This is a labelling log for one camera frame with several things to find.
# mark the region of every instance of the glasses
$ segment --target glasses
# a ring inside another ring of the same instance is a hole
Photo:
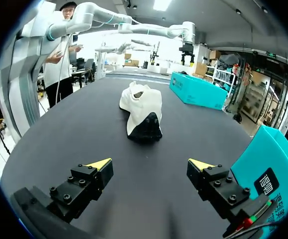
[[[62,12],[64,12],[64,13],[67,13],[67,12],[69,12],[69,13],[72,13],[72,12],[74,12],[74,8],[71,8],[71,9],[63,9],[62,10]]]

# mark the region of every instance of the black shoe sole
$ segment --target black shoe sole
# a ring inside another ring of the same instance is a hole
[[[139,142],[159,141],[163,134],[155,113],[150,113],[128,136],[129,139]]]

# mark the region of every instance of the black pants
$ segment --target black pants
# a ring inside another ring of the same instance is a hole
[[[46,94],[48,95],[50,108],[55,106],[55,95],[56,95],[57,88],[58,88],[58,83],[54,83],[45,89]],[[59,102],[60,100],[63,100],[66,96],[69,96],[72,93],[73,93],[73,86],[72,86],[71,77],[63,79],[62,81],[60,81],[57,102]]]

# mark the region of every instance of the ceiling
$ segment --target ceiling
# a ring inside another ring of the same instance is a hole
[[[71,0],[52,0],[57,9],[68,1]],[[263,6],[261,0],[172,0],[166,11],[153,10],[154,0],[130,0],[132,6],[129,9],[126,8],[128,2],[124,0],[92,2],[117,13],[121,13],[122,7],[125,13],[141,23],[168,27],[184,21],[194,22],[196,40],[198,35],[205,35],[197,41],[206,42],[209,47],[246,47],[288,58],[288,36],[270,11],[264,13],[258,7]],[[241,11],[241,15],[236,13],[236,9]],[[104,25],[90,31],[111,28]]]

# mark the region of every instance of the black bolt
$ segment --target black bolt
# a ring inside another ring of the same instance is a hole
[[[38,200],[36,198],[31,198],[30,203],[31,204],[36,204]]]
[[[235,196],[234,194],[232,194],[230,197],[229,197],[229,202],[230,203],[235,203],[237,201],[237,196]]]
[[[26,211],[26,210],[28,210],[28,205],[26,205],[25,203],[21,204],[21,208],[22,208],[22,210]]]
[[[64,199],[64,202],[69,203],[72,198],[69,194],[64,194],[63,199]]]
[[[217,188],[217,187],[220,187],[220,185],[221,185],[221,182],[220,182],[220,180],[216,180],[214,183],[213,183],[213,185]]]
[[[68,182],[73,182],[73,180],[74,180],[74,177],[73,177],[73,176],[69,176],[69,177],[68,177]]]
[[[58,190],[56,189],[56,187],[51,187],[50,188],[50,194],[51,195],[57,195],[58,194]]]
[[[81,180],[79,181],[79,185],[80,185],[81,187],[84,187],[84,186],[86,185],[86,181],[85,181],[84,179],[81,179]]]
[[[232,182],[232,177],[227,177],[227,178],[225,179],[225,181],[226,181],[227,183],[231,183],[231,182]]]
[[[250,188],[244,188],[243,189],[244,194],[249,194],[250,193]]]

